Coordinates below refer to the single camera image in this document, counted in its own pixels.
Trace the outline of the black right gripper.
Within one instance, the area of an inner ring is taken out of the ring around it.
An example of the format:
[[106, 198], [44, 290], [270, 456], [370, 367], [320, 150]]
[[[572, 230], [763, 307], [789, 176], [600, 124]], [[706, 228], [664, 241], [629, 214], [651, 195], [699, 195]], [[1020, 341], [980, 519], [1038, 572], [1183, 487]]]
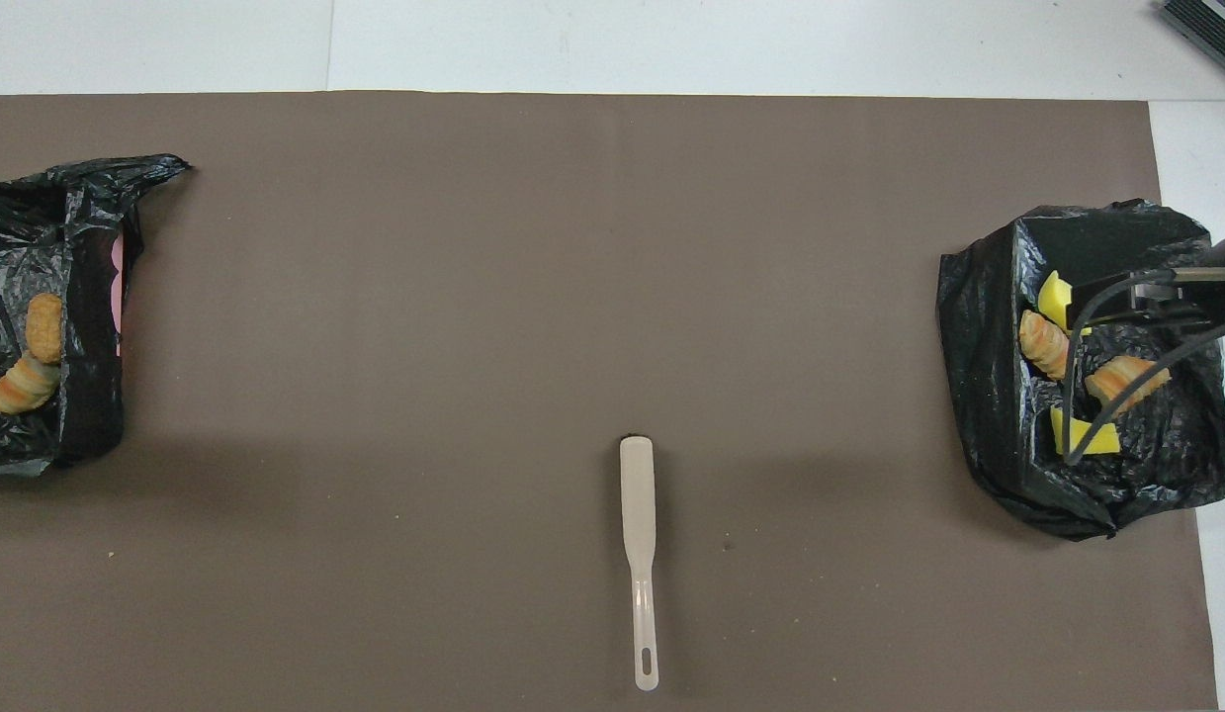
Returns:
[[1225, 325], [1225, 239], [1189, 267], [1159, 270], [1149, 283], [1131, 289], [1140, 324], [1203, 333]]

